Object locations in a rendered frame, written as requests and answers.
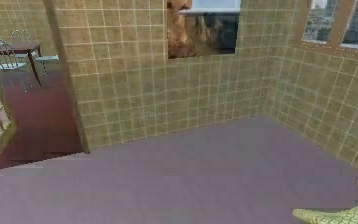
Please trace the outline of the brown framed window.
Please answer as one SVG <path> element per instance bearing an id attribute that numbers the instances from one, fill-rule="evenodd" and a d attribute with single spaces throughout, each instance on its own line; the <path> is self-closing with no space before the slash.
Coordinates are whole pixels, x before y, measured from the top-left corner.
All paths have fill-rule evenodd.
<path id="1" fill-rule="evenodd" d="M 332 24 L 332 30 L 326 43 L 307 42 L 303 40 L 311 3 L 312 0 L 297 1 L 295 10 L 296 24 L 294 25 L 294 35 L 290 45 L 313 53 L 328 54 L 331 56 L 358 60 L 358 48 L 355 46 L 345 46 L 342 43 L 347 25 L 349 24 L 352 12 L 355 9 L 356 0 L 339 0 L 338 10 Z"/>

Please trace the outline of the dark red wooden table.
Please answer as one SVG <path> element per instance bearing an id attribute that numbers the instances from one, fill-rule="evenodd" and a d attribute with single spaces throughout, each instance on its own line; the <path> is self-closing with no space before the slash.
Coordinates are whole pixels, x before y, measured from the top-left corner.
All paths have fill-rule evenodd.
<path id="1" fill-rule="evenodd" d="M 15 57 L 18 54 L 24 54 L 28 58 L 29 65 L 30 65 L 30 67 L 32 69 L 33 77 L 35 78 L 37 84 L 39 86 L 41 86 L 41 81 L 39 79 L 39 75 L 38 75 L 38 72 L 36 70 L 35 61 L 33 60 L 32 56 L 31 56 L 31 52 L 33 50 L 38 50 L 39 53 L 41 54 L 40 43 L 36 43 L 36 42 L 14 43 L 14 44 L 11 44 L 11 46 L 14 48 Z"/>

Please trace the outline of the yellow green patterned cloth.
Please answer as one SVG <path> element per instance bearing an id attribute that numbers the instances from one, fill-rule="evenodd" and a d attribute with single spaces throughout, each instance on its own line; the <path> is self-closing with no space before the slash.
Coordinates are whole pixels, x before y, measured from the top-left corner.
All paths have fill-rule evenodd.
<path id="1" fill-rule="evenodd" d="M 305 224 L 358 224 L 358 205 L 339 212 L 294 209 L 292 215 Z"/>

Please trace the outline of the pale blue metal chair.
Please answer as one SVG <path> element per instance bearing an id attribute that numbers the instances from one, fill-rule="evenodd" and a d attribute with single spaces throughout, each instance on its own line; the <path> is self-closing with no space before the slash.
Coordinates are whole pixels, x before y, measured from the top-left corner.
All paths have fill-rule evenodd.
<path id="1" fill-rule="evenodd" d="M 14 48 L 5 40 L 0 39 L 0 71 L 24 72 L 27 64 L 19 62 L 15 57 Z"/>
<path id="2" fill-rule="evenodd" d="M 11 41 L 12 43 L 27 43 L 27 42 L 31 42 L 33 40 L 33 37 L 31 35 L 31 33 L 29 31 L 26 30 L 14 30 L 11 33 Z M 59 60 L 59 56 L 58 55 L 45 55 L 42 56 L 38 50 L 33 50 L 31 52 L 31 56 L 33 58 L 34 61 L 39 62 L 42 66 L 43 66 L 43 71 L 45 73 L 46 76 L 49 75 L 48 71 L 47 71 L 47 66 L 46 64 L 48 62 L 51 61 L 58 61 Z"/>

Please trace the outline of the brown framed wall picture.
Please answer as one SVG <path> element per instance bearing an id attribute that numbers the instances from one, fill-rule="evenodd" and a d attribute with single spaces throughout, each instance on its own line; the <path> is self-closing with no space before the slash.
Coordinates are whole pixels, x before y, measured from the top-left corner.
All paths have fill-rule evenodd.
<path id="1" fill-rule="evenodd" d="M 169 59 L 234 54 L 241 0 L 166 0 Z"/>

